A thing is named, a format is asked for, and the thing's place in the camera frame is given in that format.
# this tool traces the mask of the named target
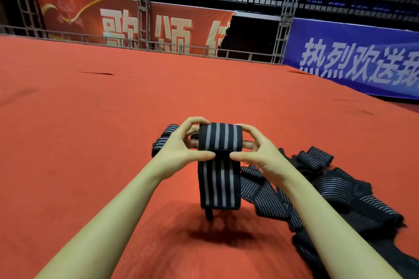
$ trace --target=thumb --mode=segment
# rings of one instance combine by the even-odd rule
[[[230,159],[251,164],[258,163],[258,155],[256,152],[232,152],[230,153]]]
[[[189,150],[189,160],[192,161],[208,161],[215,158],[215,153],[212,151],[197,151]]]

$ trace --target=pile of wrist wraps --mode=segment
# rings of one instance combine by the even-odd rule
[[[177,128],[170,125],[163,132],[153,144],[152,156]],[[213,160],[198,162],[201,207],[207,219],[212,220],[213,209],[239,209],[243,198],[255,206],[258,216],[286,221],[295,232],[292,243],[310,266],[314,278],[329,278],[285,192],[279,187],[275,190],[256,167],[240,167],[239,162],[230,160],[230,152],[242,149],[241,127],[223,123],[200,125],[199,134],[191,138],[198,139],[198,150],[216,154]],[[419,279],[419,260],[394,245],[397,231],[405,226],[403,216],[375,198],[369,183],[356,180],[339,168],[328,170],[333,156],[316,147],[290,158],[282,148],[279,151],[403,278]]]

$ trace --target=blue banner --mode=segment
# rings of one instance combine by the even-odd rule
[[[419,32],[296,18],[284,63],[365,94],[419,99]]]

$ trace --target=red carpet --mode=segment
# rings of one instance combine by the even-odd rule
[[[35,276],[188,116],[331,153],[405,216],[396,244],[419,258],[417,113],[287,66],[17,37],[0,58],[1,278]],[[209,230],[190,165],[158,187],[113,278],[310,278],[291,236],[245,201]]]

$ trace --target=hand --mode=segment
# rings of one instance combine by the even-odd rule
[[[230,153],[231,160],[253,164],[270,182],[275,184],[278,183],[278,178],[281,182],[298,172],[258,129],[246,124],[239,125],[243,131],[250,133],[254,138],[254,142],[243,141],[243,147],[253,149],[253,152],[232,152]]]
[[[153,171],[163,179],[170,178],[193,161],[207,161],[215,157],[211,151],[190,150],[198,148],[197,139],[188,139],[191,134],[199,132],[199,126],[194,124],[210,124],[203,117],[189,117],[169,137],[163,148],[149,162],[154,165]]]

